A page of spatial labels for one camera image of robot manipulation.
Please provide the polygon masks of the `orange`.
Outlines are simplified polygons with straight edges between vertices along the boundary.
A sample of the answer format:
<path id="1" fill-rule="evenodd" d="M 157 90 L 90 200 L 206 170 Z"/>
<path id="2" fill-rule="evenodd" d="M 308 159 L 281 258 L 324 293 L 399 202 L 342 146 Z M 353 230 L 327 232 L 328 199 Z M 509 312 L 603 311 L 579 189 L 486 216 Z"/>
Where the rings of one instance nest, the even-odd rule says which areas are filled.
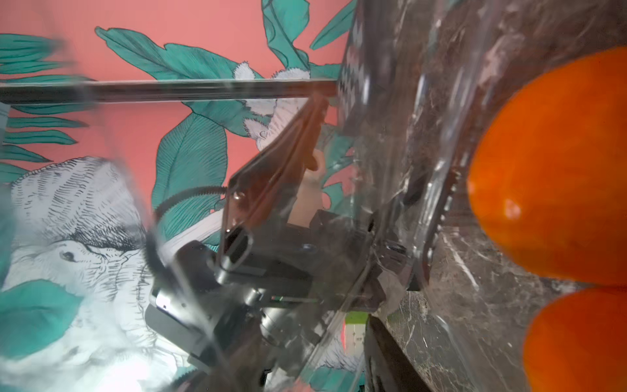
<path id="1" fill-rule="evenodd" d="M 467 180 L 484 232 L 546 278 L 626 283 L 626 50 L 546 72 L 483 136 Z"/>

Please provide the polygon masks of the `clear clamshell container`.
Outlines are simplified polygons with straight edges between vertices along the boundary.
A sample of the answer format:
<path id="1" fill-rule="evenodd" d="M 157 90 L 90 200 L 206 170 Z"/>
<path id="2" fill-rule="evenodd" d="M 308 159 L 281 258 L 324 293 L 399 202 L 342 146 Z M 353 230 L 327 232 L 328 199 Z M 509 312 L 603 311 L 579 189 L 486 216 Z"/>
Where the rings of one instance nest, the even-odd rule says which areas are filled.
<path id="1" fill-rule="evenodd" d="M 356 3 L 347 4 L 312 43 L 319 49 L 349 39 Z M 371 245 L 369 262 L 380 268 L 386 298 L 379 318 L 409 292 L 427 306 L 426 351 L 431 361 L 460 371 L 476 391 L 532 391 L 523 348 L 533 320 L 561 297 L 594 287 L 546 278 L 515 264 L 488 237 L 472 211 L 470 167 L 484 134 L 506 103 L 540 75 L 581 57 L 624 47 L 623 1 L 385 1 L 393 37 L 388 88 L 348 135 L 338 123 L 338 93 L 329 101 L 321 143 L 328 164 L 323 203 L 336 208 L 354 199 L 359 221 L 375 238 L 392 243 L 387 260 Z M 282 63 L 275 79 L 332 79 L 339 65 L 316 65 L 296 46 L 309 19 L 306 1 L 265 1 L 269 49 Z M 158 46 L 127 29 L 98 29 L 98 36 L 126 62 L 155 81 L 255 80 L 246 65 L 192 47 Z M 311 97 L 189 101 L 181 127 L 233 131 L 256 142 L 258 154 Z M 218 186 L 203 153 L 183 156 L 164 141 L 158 152 L 153 216 L 161 202 L 198 186 Z M 185 202 L 154 218 L 158 252 L 173 256 L 188 239 L 217 243 L 220 212 L 212 196 Z M 341 344 L 346 314 L 299 370 L 277 367 L 208 374 L 193 372 L 173 391 L 365 391 L 364 347 L 347 356 Z"/>

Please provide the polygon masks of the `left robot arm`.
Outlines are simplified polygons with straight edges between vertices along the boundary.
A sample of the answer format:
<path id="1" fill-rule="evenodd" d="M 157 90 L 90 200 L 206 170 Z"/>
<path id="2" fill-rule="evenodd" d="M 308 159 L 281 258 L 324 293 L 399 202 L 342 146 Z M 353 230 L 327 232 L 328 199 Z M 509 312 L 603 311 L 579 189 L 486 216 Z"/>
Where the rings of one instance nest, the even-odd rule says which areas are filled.
<path id="1" fill-rule="evenodd" d="M 217 243 L 188 239 L 173 255 L 147 247 L 158 276 L 147 317 L 208 373 L 299 370 L 347 311 L 377 310 L 386 295 L 369 262 L 374 239 L 355 201 L 323 203 L 321 143 L 328 99 L 315 94 L 226 186 L 185 189 L 161 202 L 160 221 L 212 196 Z"/>

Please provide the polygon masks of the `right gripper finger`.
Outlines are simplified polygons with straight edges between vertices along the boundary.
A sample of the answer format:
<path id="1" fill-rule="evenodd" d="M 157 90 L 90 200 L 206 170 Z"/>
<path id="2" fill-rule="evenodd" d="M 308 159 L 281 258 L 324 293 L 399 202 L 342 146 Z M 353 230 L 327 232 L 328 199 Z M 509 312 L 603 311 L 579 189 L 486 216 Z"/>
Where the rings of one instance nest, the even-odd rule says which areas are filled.
<path id="1" fill-rule="evenodd" d="M 365 391 L 431 392 L 384 323 L 369 315 L 364 339 Z"/>

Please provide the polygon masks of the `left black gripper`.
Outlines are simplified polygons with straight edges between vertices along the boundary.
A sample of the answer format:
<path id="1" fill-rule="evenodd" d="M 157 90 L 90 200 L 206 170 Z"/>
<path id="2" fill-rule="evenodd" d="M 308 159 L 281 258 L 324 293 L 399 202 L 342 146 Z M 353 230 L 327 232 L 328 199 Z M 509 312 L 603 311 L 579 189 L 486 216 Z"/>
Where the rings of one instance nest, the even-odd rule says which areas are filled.
<path id="1" fill-rule="evenodd" d="M 313 153 L 328 106 L 311 96 L 231 177 L 219 253 L 192 240 L 164 261 L 155 238 L 147 238 L 155 283 L 146 323 L 195 367 L 251 351 L 255 338 L 296 354 L 318 344 L 326 316 L 339 310 L 359 272 L 367 276 L 351 309 L 374 311 L 385 300 L 381 270 L 367 266 L 365 247 L 387 260 L 392 243 L 375 238 L 374 225 L 326 210 L 290 215 L 305 172 L 318 168 Z"/>

